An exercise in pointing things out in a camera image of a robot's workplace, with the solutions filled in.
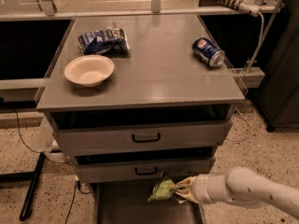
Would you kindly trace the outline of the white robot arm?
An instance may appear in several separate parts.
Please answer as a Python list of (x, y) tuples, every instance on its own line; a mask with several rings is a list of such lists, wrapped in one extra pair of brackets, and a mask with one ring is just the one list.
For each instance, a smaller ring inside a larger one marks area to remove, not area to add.
[(258, 208), (263, 203), (299, 218), (299, 189), (273, 182), (254, 171), (232, 168), (226, 175), (190, 176), (176, 184), (176, 194), (194, 203), (228, 203)]

